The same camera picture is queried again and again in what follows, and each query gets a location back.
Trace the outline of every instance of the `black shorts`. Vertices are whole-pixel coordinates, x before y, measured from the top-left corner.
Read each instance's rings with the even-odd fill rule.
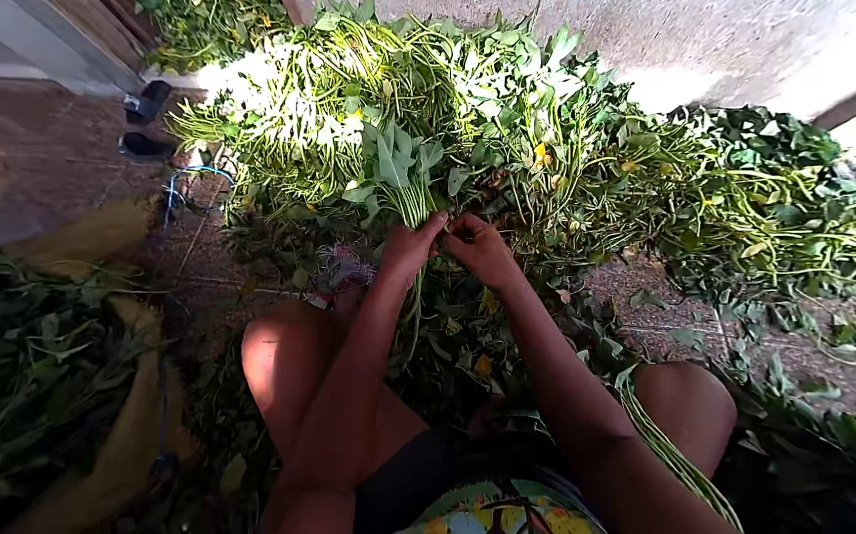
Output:
[[[583,503],[578,481],[546,437],[508,433],[470,442],[448,429],[423,431],[356,488],[355,532],[409,528],[446,491],[483,480],[540,482]]]

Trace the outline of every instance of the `leg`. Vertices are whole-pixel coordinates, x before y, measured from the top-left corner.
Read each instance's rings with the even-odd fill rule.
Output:
[[[339,352],[346,327],[335,313],[288,300],[247,326],[241,357],[244,374],[270,439],[286,462],[303,418]],[[391,458],[428,425],[382,385],[375,441],[367,474]]]
[[[711,478],[737,419],[721,382],[689,362],[643,365],[636,369],[636,396],[685,458]]]

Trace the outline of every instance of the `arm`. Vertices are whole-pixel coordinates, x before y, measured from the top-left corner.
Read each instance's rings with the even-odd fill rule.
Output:
[[[405,293],[445,214],[413,231],[397,226],[345,344],[309,406],[296,454],[270,493],[265,532],[352,532],[355,486],[370,451],[387,354]]]
[[[619,403],[576,357],[492,225],[472,215],[444,247],[499,295],[536,394],[583,493],[620,531],[734,532],[648,449]],[[635,503],[642,503],[636,513]]]

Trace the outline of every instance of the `knee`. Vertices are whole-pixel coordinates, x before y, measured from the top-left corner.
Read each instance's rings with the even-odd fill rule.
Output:
[[[275,338],[293,326],[303,324],[314,308],[302,300],[284,300],[273,304],[269,310],[247,324],[244,339],[260,337]]]
[[[737,418],[737,407],[728,389],[704,367],[691,362],[665,362],[636,368],[637,390],[682,395],[707,402],[726,418]]]

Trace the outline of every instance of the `black sandal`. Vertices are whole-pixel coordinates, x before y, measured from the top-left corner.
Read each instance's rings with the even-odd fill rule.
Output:
[[[119,138],[119,154],[139,163],[164,162],[174,153],[173,142],[148,139],[137,132]]]
[[[171,86],[154,80],[141,90],[140,95],[128,93],[124,101],[126,121],[129,125],[147,125],[155,119],[164,101],[171,94]]]

